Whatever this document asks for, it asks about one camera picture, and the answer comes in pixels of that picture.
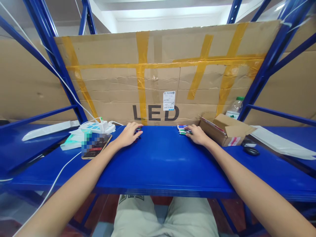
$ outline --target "wrist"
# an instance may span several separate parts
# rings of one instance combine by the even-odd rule
[[[122,148],[122,146],[121,146],[116,140],[110,142],[110,143],[108,144],[108,147],[109,147],[109,148],[113,148],[113,149],[116,150],[116,151],[118,151],[118,150],[120,150],[120,149]]]
[[[203,142],[203,146],[206,148],[211,148],[216,145],[217,143],[213,141],[212,139],[210,139],[209,137],[207,137],[207,139],[205,139],[205,141]]]

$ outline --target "floor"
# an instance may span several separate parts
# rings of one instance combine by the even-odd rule
[[[81,206],[78,212],[75,214],[74,218],[78,222],[81,222],[89,205],[94,199],[95,194],[89,195],[85,203]],[[152,196],[154,204],[157,205],[170,205],[172,197],[155,197]],[[114,223],[116,208],[119,201],[119,195],[100,195],[92,209],[92,212],[85,224],[86,228],[94,230],[97,223],[100,222],[110,222]],[[216,199],[208,199],[210,206],[212,208],[217,228],[219,232],[232,234],[232,230],[222,212]],[[246,223],[244,221],[244,211],[243,211],[243,201],[241,199],[223,199],[224,204],[230,218],[232,219],[235,227],[238,231],[242,231],[246,228]],[[253,224],[257,222],[256,218],[253,217]],[[82,237],[82,235],[70,227],[66,227],[61,235],[62,237]],[[268,237],[269,234],[264,234],[261,237]]]

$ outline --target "black mouse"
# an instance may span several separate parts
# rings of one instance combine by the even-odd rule
[[[244,151],[252,156],[258,156],[260,155],[259,151],[253,147],[249,147],[249,146],[244,146]]]

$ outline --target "cardboard wall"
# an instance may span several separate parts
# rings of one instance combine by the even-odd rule
[[[34,43],[48,58],[43,46]],[[14,122],[70,105],[58,78],[18,42],[0,40],[0,52],[0,119]],[[68,110],[36,123],[76,119]]]
[[[55,41],[95,117],[174,125],[215,117],[245,96],[278,29],[271,21]],[[163,111],[165,91],[176,92],[174,111]]]
[[[316,33],[316,15],[302,25],[282,58]],[[255,105],[316,120],[316,44],[272,75]],[[305,126],[286,118],[251,110],[245,123],[261,126]]]

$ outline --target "forearm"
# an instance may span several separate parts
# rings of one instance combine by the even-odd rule
[[[104,151],[81,168],[45,203],[17,236],[59,236],[118,150],[115,142],[109,143]]]
[[[272,236],[316,236],[316,229],[278,192],[214,141],[209,140],[205,147],[215,157],[237,194]]]

